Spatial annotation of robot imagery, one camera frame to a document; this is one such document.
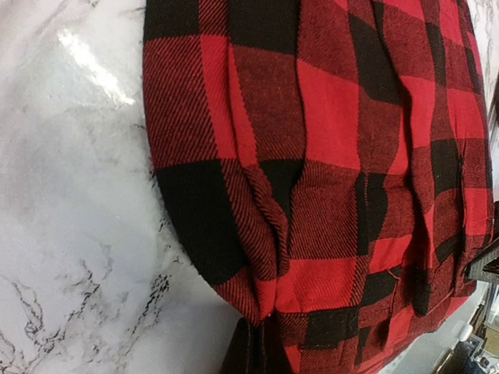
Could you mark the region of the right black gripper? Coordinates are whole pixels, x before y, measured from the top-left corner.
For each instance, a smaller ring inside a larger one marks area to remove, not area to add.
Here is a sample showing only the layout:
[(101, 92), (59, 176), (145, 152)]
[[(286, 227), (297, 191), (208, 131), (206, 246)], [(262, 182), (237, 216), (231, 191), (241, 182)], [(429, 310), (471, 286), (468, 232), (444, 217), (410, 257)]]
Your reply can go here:
[(498, 281), (498, 201), (494, 203), (492, 242), (467, 266), (469, 281)]

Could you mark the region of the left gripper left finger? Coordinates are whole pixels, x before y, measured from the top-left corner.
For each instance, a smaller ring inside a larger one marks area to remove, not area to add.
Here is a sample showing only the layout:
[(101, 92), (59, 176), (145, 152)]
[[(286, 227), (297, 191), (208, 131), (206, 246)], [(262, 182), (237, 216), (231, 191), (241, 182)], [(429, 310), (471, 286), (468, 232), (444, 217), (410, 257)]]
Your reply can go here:
[(256, 373), (255, 328), (246, 319), (240, 319), (221, 364), (221, 374)]

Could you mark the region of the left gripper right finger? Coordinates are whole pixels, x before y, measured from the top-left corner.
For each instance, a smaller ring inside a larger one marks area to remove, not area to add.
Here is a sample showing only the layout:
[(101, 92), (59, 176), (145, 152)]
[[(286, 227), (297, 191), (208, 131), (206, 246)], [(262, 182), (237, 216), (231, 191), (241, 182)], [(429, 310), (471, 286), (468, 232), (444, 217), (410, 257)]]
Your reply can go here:
[(278, 322), (268, 316), (261, 325), (261, 372), (264, 374), (293, 374), (291, 362), (281, 341)]

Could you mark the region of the red black plaid shirt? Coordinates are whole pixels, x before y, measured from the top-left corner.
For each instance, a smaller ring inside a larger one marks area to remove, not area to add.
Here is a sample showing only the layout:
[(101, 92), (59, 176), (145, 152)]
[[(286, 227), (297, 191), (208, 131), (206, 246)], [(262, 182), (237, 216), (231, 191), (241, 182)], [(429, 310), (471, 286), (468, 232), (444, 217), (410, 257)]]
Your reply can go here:
[(493, 237), (465, 1), (149, 1), (154, 173), (202, 278), (295, 373), (376, 373)]

